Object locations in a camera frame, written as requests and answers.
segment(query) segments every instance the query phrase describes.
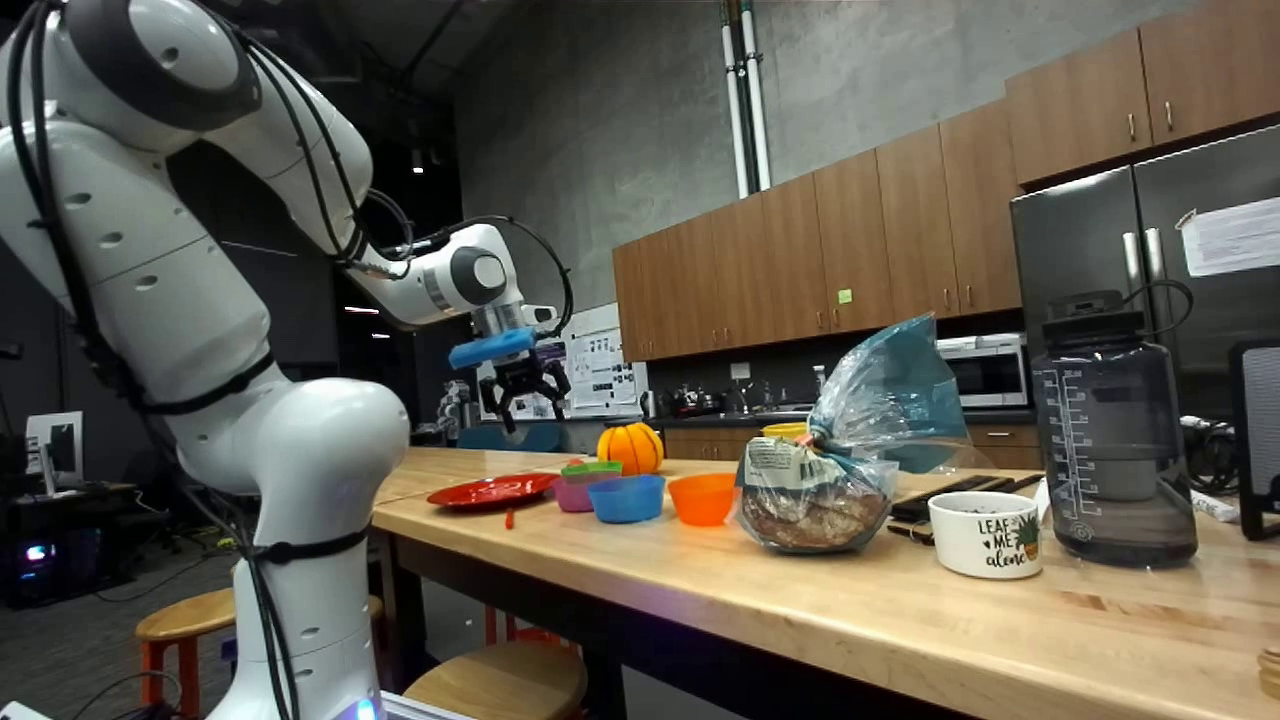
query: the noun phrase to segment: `wooden table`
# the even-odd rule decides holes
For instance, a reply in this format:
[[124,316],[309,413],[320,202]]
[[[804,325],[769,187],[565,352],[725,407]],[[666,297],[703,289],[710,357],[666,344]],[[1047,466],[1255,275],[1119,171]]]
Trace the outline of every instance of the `wooden table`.
[[[1047,540],[1042,577],[998,585],[953,577],[931,546],[887,531],[864,555],[794,559],[739,528],[602,528],[554,502],[519,506],[504,528],[504,516],[423,502],[454,478],[554,463],[565,455],[414,448],[370,506],[389,567],[474,592],[652,676],[666,664],[676,685],[691,676],[695,692],[753,714],[779,707],[758,707],[753,687],[801,699],[831,681],[864,699],[882,687],[967,714],[1280,714],[1258,687],[1258,652],[1280,642],[1280,543],[1249,543],[1228,522],[1198,519],[1198,551],[1174,572],[1083,563]],[[410,664],[420,595],[398,572],[389,572],[389,617]],[[706,652],[703,668],[686,668],[684,641]]]

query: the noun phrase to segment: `clear plastic bag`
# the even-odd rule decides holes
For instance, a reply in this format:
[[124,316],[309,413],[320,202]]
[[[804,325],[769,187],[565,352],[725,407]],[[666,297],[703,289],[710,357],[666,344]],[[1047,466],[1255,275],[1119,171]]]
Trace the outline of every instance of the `clear plastic bag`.
[[894,470],[927,470],[967,443],[931,318],[854,344],[819,389],[809,431],[742,448],[737,519],[769,551],[860,551],[887,519]]

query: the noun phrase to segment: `wooden stool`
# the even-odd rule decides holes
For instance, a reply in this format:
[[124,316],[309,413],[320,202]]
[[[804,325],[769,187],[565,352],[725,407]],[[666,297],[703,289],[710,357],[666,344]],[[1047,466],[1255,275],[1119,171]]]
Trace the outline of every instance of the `wooden stool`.
[[[381,646],[381,617],[383,602],[369,595],[370,642]],[[177,599],[151,617],[145,617],[131,635],[139,641],[139,671],[145,671],[145,707],[163,699],[163,652],[177,642],[177,676],[180,676],[180,714],[198,714],[198,652],[194,641],[237,623],[237,592],[217,587],[204,595]]]
[[483,642],[409,685],[409,699],[474,720],[560,720],[580,707],[588,668],[574,652],[536,641]]

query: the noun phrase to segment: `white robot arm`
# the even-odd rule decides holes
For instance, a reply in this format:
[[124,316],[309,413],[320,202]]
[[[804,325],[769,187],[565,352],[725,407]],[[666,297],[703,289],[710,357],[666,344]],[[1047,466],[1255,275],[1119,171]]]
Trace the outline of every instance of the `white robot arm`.
[[269,307],[180,202],[163,161],[217,144],[398,325],[479,310],[501,392],[565,392],[533,352],[491,222],[441,251],[358,241],[358,130],[282,60],[186,0],[34,0],[0,55],[0,243],[70,316],[101,372],[163,418],[186,474],[254,501],[237,585],[241,664],[210,714],[376,714],[363,528],[409,443],[381,382],[292,382]]

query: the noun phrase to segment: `refrigerator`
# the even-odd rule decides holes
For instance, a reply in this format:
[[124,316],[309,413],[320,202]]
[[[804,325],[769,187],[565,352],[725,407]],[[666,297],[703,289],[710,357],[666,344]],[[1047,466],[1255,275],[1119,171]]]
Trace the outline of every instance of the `refrigerator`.
[[1233,418],[1233,348],[1280,334],[1280,127],[1102,167],[1010,198],[1027,357],[1042,310],[1123,292],[1172,352],[1181,413]]

